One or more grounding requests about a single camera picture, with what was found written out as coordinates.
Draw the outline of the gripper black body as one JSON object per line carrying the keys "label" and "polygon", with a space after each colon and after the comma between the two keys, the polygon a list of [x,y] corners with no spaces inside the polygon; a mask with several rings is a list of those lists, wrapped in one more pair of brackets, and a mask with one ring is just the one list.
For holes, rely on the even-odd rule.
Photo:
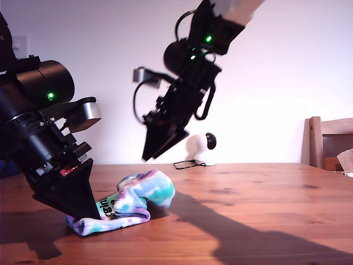
{"label": "gripper black body", "polygon": [[88,158],[91,147],[73,133],[93,125],[90,107],[69,111],[1,108],[1,153],[25,175],[34,193],[53,186]]}

